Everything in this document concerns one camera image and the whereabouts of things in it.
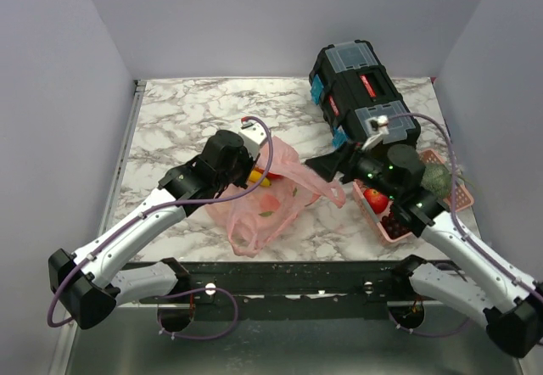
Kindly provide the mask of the yellow fake banana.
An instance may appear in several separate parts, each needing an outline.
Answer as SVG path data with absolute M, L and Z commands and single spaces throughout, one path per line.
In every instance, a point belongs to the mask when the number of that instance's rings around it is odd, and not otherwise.
M 271 181 L 264 177 L 263 174 L 257 170 L 252 170 L 249 174 L 249 181 L 252 183 L 258 183 L 261 187 L 268 188 L 271 186 Z

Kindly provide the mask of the pink plastic bag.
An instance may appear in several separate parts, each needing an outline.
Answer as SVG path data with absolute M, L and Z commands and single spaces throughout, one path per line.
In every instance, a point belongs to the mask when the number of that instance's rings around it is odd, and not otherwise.
M 235 255 L 254 257 L 278 238 L 307 207 L 323 197 L 337 207 L 346 196 L 341 185 L 325 182 L 300 162 L 297 151 L 279 137 L 272 139 L 271 173 L 282 175 L 270 187 L 259 186 L 233 201 L 204 207 L 213 222 L 226 230 Z

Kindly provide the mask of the orange red fake mango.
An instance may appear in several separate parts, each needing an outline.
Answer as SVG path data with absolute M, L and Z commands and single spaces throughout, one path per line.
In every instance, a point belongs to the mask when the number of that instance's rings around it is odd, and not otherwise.
M 282 175 L 278 175 L 278 174 L 275 174 L 275 173 L 271 173 L 269 172 L 266 177 L 269 179 L 269 180 L 279 180 L 279 179 L 282 179 L 283 176 Z

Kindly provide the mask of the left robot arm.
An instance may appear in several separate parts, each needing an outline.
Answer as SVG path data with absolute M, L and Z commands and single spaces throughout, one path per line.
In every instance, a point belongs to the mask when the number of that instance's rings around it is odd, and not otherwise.
M 238 132 L 217 131 L 200 154 L 169 169 L 148 197 L 107 232 L 73 252 L 58 249 L 50 255 L 53 300 L 48 326 L 58 326 L 53 319 L 57 304 L 70 315 L 64 324 L 90 329 L 128 302 L 154 296 L 182 301 L 188 282 L 179 263 L 159 261 L 135 270 L 127 270 L 126 263 L 199 207 L 218 202 L 227 188 L 246 193 L 249 175 L 269 139 L 269 132 L 254 123 Z

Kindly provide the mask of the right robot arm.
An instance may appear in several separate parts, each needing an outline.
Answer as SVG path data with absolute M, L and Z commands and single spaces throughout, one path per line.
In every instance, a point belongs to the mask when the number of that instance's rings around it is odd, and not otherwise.
M 340 173 L 343 183 L 359 181 L 390 197 L 400 224 L 471 279 L 457 280 L 410 256 L 390 279 L 396 298 L 420 294 L 448 305 L 482 326 L 497 347 L 515 358 L 524 358 L 542 340 L 542 283 L 473 235 L 449 204 L 422 186 L 426 165 L 413 147 L 396 144 L 377 158 L 359 143 L 346 143 L 305 163 L 327 182 Z

